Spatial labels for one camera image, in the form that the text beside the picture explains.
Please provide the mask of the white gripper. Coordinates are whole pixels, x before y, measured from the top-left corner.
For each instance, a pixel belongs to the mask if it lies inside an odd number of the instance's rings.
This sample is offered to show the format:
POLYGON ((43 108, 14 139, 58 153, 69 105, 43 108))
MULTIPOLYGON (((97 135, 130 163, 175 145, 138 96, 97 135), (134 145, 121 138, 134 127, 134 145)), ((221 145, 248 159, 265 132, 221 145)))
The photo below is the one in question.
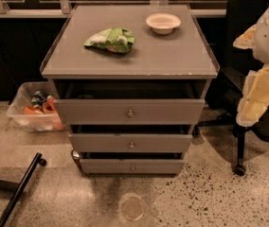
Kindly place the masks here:
MULTIPOLYGON (((269 7, 256 25, 249 27, 233 42, 233 46, 253 49, 255 59, 269 63, 269 7)), ((236 122, 242 127, 251 127, 269 107, 269 64, 265 64, 258 72, 249 72, 242 92, 236 122)))

